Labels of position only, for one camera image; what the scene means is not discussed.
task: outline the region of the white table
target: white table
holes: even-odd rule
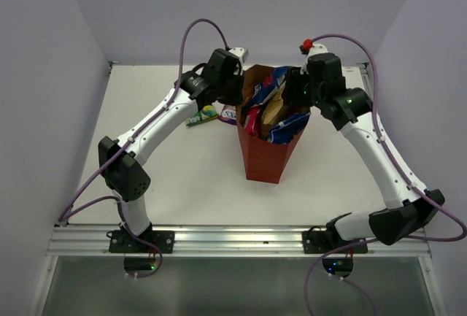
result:
[[[358,68],[343,71],[347,86],[363,87]],[[114,66],[82,182],[98,168],[99,140],[115,138],[135,125],[167,94],[176,77],[176,66]],[[181,125],[145,169],[152,179],[145,197],[153,224],[310,226],[346,212],[384,207],[360,156],[317,109],[278,185],[245,179],[236,127],[218,120],[192,128]],[[107,194],[99,177],[77,205]],[[109,201],[79,213],[70,223],[118,221]]]

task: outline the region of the silver frame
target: silver frame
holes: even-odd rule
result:
[[[123,256],[108,252],[108,231],[118,226],[68,225],[55,228],[47,249],[36,292],[28,316],[40,316],[47,300],[55,267],[60,256]],[[164,258],[218,257],[218,258],[298,258],[318,257],[320,254],[305,255],[301,243],[301,232],[309,226],[153,226],[154,230],[175,232],[174,250]],[[380,242],[368,245],[368,254],[362,258],[419,258],[425,284],[436,316],[447,315],[438,283],[431,265],[431,254],[427,242],[402,239],[392,246]]]

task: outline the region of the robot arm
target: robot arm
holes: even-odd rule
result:
[[[369,237],[393,244],[426,225],[436,213],[412,188],[424,191],[440,205],[444,203],[444,197],[439,190],[429,191],[414,175],[385,133],[378,115],[382,137],[377,136],[371,100],[364,90],[345,86],[340,59],[328,53],[321,44],[311,47],[306,53],[304,66],[289,71],[282,94],[285,103],[295,107],[317,107],[321,115],[333,123],[360,154],[378,184],[385,204],[385,208],[378,212],[339,216],[330,221],[325,230],[310,230],[308,239],[324,250]],[[409,175],[411,184],[407,185],[397,172],[381,142],[390,148],[403,171]]]
[[[171,89],[164,100],[133,128],[116,140],[104,137],[99,142],[99,164],[106,163],[123,145],[130,142],[122,155],[103,171],[106,184],[121,198],[123,217],[131,231],[139,236],[150,227],[146,214],[144,193],[150,178],[143,169],[156,147],[181,123],[214,101],[225,104],[242,102],[243,65],[248,51],[235,47],[215,50],[200,74],[195,71],[182,75],[182,84],[173,102]],[[133,137],[135,130],[144,130]]]

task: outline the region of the green snack bag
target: green snack bag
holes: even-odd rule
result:
[[[218,113],[212,105],[207,105],[205,108],[197,112],[193,117],[187,119],[187,126],[194,126],[205,123],[210,120],[217,119]]]

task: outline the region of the wall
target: wall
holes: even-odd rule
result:
[[[246,45],[251,59],[296,63],[298,46],[311,36],[338,32],[365,42],[374,52],[405,0],[78,0],[107,57],[123,63],[173,64],[187,25],[208,17],[230,45]],[[345,63],[363,60],[358,48],[327,41]],[[188,63],[199,63],[221,45],[207,25],[193,30]]]
[[[467,1],[407,0],[377,53],[380,112],[401,153],[445,207],[467,220]],[[443,215],[432,236],[460,229]],[[467,309],[466,241],[431,244],[450,315]]]
[[[0,0],[0,305],[26,315],[76,188],[107,62],[75,0]]]

